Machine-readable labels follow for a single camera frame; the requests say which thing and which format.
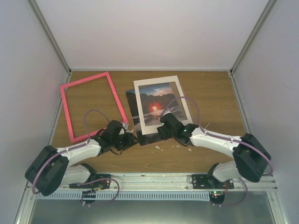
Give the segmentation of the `sunset landscape photo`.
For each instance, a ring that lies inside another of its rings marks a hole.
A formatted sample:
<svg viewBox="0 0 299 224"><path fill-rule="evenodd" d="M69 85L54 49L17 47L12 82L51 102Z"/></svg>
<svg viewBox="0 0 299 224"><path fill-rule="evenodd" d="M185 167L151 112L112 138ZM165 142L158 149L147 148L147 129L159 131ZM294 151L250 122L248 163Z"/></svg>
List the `sunset landscape photo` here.
<svg viewBox="0 0 299 224"><path fill-rule="evenodd" d="M135 89L127 90L126 97L135 126L138 142L141 146L161 140L157 131L143 134L141 122L149 129L156 128L160 123L160 115L164 109L170 111L179 121L191 121L189 108L183 104L183 96L179 82L155 83L138 86L139 99L142 107L142 116L139 116Z"/></svg>

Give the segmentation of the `pink picture frame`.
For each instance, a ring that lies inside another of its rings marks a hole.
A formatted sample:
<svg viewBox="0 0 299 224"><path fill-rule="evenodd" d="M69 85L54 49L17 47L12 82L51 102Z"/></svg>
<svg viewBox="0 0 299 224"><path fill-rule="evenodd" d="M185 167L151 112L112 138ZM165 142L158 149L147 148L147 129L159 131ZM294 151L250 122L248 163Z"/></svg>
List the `pink picture frame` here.
<svg viewBox="0 0 299 224"><path fill-rule="evenodd" d="M116 82L108 71L73 71L60 86L70 143L96 134L109 121L128 123Z"/></svg>

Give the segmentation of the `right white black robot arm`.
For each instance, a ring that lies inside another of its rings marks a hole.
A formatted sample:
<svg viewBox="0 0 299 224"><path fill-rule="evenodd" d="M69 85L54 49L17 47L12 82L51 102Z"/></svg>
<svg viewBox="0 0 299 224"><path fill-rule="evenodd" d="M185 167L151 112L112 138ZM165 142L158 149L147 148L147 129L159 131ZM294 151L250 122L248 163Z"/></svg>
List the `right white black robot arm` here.
<svg viewBox="0 0 299 224"><path fill-rule="evenodd" d="M244 136L228 136L195 125L184 125L171 112L160 118L161 126L157 128L163 140L174 139L182 146L205 147L233 158L226 163L214 164L206 175L207 184L212 189L219 188L225 181L245 178L250 182L259 182L271 156L249 133Z"/></svg>

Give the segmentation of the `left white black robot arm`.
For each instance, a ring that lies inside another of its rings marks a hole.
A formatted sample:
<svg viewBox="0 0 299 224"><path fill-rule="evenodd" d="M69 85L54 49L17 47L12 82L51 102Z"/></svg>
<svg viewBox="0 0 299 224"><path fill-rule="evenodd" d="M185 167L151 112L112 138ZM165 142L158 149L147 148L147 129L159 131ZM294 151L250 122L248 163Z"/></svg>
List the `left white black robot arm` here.
<svg viewBox="0 0 299 224"><path fill-rule="evenodd" d="M82 161L114 149L122 153L138 139L116 120L87 140L70 147L45 146L25 172L34 194L49 196L60 186L79 184L90 189L96 184L96 171Z"/></svg>

